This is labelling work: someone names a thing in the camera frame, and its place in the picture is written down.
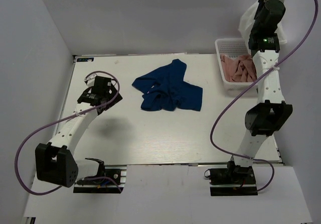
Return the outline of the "white t shirt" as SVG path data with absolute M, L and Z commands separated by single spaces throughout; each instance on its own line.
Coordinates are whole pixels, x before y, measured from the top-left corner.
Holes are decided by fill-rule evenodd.
M 250 8 L 248 8 L 245 11 L 245 13 L 240 18 L 238 30 L 247 46 L 248 46 L 252 27 L 254 25 L 254 21 L 255 21 L 254 17 L 258 9 L 258 6 L 259 6 L 258 2 L 254 3 Z M 287 43 L 287 39 L 286 39 L 286 34 L 282 27 L 282 23 L 278 23 L 277 29 L 275 32 L 278 35 L 279 43 L 281 45 L 285 45 Z

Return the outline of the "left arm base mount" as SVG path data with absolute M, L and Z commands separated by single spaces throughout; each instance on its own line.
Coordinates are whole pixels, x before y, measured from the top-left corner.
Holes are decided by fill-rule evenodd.
M 127 166 L 105 166 L 102 177 L 85 177 L 78 180 L 73 193 L 120 194 L 126 182 Z

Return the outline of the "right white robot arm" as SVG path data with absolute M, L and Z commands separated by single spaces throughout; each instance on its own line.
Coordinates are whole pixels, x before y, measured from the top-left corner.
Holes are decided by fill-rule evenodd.
M 253 159 L 261 145 L 282 127 L 293 111 L 292 105 L 285 102 L 275 67 L 280 51 L 276 29 L 284 14 L 282 1 L 259 0 L 248 41 L 258 79 L 258 100 L 245 115 L 245 136 L 228 162 L 226 176 L 232 183 L 251 174 Z

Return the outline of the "blue t shirt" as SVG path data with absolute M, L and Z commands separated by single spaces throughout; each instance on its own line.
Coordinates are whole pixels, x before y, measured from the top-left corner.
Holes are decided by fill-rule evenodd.
M 203 89 L 184 81 L 186 69 L 186 63 L 174 59 L 170 64 L 136 78 L 132 86 L 143 93 L 141 109 L 200 111 Z

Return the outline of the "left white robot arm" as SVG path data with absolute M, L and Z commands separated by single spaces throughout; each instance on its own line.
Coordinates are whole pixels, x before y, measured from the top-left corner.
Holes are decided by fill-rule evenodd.
M 94 183 L 106 180 L 104 162 L 96 158 L 74 159 L 75 149 L 89 125 L 104 111 L 122 100 L 115 79 L 93 74 L 85 79 L 87 88 L 77 99 L 73 116 L 58 133 L 35 149 L 36 173 L 41 181 L 71 187 L 78 180 Z

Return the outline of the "pink t shirt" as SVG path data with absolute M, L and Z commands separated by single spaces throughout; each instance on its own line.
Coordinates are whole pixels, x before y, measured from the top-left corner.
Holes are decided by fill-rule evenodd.
M 240 55 L 235 59 L 221 54 L 224 77 L 228 82 L 246 83 L 257 79 L 256 68 L 251 55 Z

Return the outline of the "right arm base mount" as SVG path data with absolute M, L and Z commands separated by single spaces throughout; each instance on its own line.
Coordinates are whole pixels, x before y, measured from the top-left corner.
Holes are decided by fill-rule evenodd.
M 252 168 L 247 174 L 231 173 L 228 168 L 211 168 L 204 172 L 210 180 L 211 196 L 255 196 L 258 195 Z

